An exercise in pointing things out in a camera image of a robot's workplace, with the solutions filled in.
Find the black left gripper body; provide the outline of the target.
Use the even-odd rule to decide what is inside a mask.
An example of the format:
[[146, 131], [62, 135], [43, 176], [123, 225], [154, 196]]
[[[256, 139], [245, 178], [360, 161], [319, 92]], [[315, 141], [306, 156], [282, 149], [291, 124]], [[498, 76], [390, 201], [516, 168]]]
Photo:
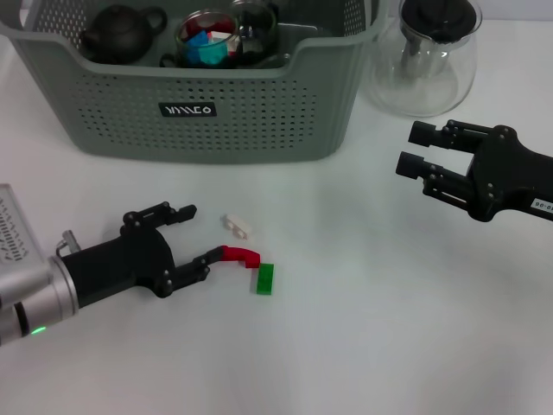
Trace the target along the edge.
[[165, 292], [162, 283], [175, 268], [171, 249], [157, 228], [135, 226], [134, 213], [125, 214], [119, 237], [61, 259], [80, 308], [135, 286]]

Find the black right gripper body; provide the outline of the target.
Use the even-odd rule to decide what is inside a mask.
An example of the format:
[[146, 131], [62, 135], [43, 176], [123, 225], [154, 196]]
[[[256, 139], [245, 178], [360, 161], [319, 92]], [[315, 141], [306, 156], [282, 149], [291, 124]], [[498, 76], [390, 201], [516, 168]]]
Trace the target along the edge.
[[467, 176], [474, 187], [471, 218], [489, 222], [515, 210], [552, 219], [552, 158], [524, 147], [511, 127], [498, 125], [482, 139]]

